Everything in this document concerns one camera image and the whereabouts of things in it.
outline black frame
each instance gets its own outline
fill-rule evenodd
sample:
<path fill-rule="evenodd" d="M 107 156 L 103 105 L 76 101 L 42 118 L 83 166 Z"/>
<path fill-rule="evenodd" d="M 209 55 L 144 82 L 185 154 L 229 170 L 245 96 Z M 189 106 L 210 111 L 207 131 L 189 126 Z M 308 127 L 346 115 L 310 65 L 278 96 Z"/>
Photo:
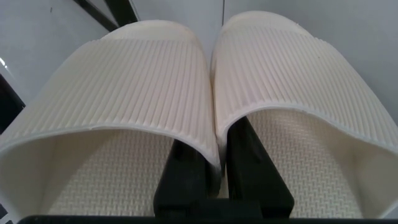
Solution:
<path fill-rule="evenodd" d="M 25 104 L 0 74 L 0 134 L 24 109 Z"/>
<path fill-rule="evenodd" d="M 83 8 L 89 15 L 92 16 L 97 22 L 99 22 L 109 32 L 116 30 L 126 24 L 137 22 L 137 16 L 129 2 L 129 0 L 105 0 L 106 5 L 109 7 L 113 17 L 117 24 L 109 20 L 99 9 L 97 9 L 88 0 L 73 0 L 81 8 Z"/>

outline black metal bar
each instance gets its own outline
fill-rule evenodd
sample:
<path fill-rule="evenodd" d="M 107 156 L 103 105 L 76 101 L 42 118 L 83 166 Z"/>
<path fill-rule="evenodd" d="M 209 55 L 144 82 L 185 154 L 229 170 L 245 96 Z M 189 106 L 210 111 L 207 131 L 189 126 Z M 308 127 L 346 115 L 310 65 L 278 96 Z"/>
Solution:
<path fill-rule="evenodd" d="M 175 140 L 154 197 L 156 217 L 187 217 L 192 202 L 207 198 L 206 159 Z"/>
<path fill-rule="evenodd" d="M 83 8 L 89 15 L 92 16 L 97 22 L 99 22 L 105 29 L 112 32 L 118 28 L 116 24 L 110 21 L 102 12 L 100 12 L 94 5 L 87 0 L 73 0 L 81 8 Z"/>
<path fill-rule="evenodd" d="M 129 0 L 105 0 L 119 27 L 137 22 L 137 17 Z"/>
<path fill-rule="evenodd" d="M 152 218 L 152 217 L 117 217 L 117 216 L 50 216 L 37 215 L 27 217 L 21 220 L 18 224 L 390 224 L 397 223 L 397 220 L 386 219 L 343 219 L 343 218 L 291 218 L 291 219 L 173 219 L 173 218 Z"/>
<path fill-rule="evenodd" d="M 24 109 L 25 104 L 0 74 L 0 134 Z"/>
<path fill-rule="evenodd" d="M 244 117 L 228 131 L 229 199 L 258 201 L 264 218 L 288 218 L 294 199 L 256 132 Z"/>

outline cream slide sandal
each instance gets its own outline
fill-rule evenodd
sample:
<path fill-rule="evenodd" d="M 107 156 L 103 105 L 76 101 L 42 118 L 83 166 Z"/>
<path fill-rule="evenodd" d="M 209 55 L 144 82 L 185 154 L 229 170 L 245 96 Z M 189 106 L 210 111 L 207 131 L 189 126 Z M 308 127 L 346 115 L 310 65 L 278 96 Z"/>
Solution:
<path fill-rule="evenodd" d="M 291 217 L 384 217 L 398 199 L 398 128 L 326 42 L 269 12 L 223 27 L 213 54 L 216 134 L 248 116 L 291 191 Z"/>
<path fill-rule="evenodd" d="M 76 50 L 0 138 L 0 201 L 29 215 L 152 216 L 173 139 L 220 174 L 201 45 L 137 22 Z"/>

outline textured footbed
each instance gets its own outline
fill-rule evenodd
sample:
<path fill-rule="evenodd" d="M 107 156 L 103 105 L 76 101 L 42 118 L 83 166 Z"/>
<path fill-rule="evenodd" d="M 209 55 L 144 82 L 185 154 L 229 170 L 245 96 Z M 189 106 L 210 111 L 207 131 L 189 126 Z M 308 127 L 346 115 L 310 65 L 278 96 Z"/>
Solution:
<path fill-rule="evenodd" d="M 153 216 L 172 143 L 165 136 L 120 130 L 58 138 L 41 213 Z"/>
<path fill-rule="evenodd" d="M 355 181 L 353 174 L 344 176 L 347 163 L 337 162 L 344 158 L 354 164 L 349 152 L 354 139 L 291 110 L 259 111 L 248 119 L 293 195 L 291 217 L 362 218 L 359 191 L 348 182 Z"/>

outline white wall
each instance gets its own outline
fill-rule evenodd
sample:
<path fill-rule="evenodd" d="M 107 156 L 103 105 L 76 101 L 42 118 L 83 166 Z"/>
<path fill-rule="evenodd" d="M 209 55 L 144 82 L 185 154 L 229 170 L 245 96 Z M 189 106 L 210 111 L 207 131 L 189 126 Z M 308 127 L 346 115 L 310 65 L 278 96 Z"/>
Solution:
<path fill-rule="evenodd" d="M 199 38 L 210 66 L 223 22 L 223 0 L 130 0 L 140 20 L 162 19 L 189 27 Z"/>
<path fill-rule="evenodd" d="M 398 124 L 398 1 L 226 0 L 224 21 L 249 10 L 281 14 L 333 45 Z"/>
<path fill-rule="evenodd" d="M 71 53 L 107 33 L 72 0 L 0 1 L 0 73 L 28 104 Z"/>

